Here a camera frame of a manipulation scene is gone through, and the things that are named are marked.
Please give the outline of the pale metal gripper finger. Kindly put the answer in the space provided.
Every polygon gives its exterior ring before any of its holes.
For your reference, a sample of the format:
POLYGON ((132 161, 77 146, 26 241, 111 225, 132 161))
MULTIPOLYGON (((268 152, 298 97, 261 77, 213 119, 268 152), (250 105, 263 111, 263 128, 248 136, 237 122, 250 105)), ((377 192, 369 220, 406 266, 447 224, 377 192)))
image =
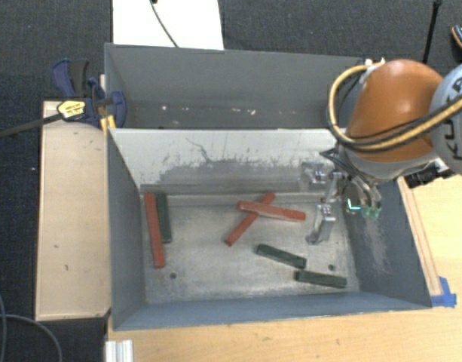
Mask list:
POLYGON ((306 237, 310 245, 318 245, 329 239, 332 229, 337 222, 337 216, 332 204, 318 204, 311 233, 306 237))
POLYGON ((327 175, 324 164, 320 162, 305 161, 301 164, 300 183, 303 190, 312 190, 316 186, 324 186, 327 175))

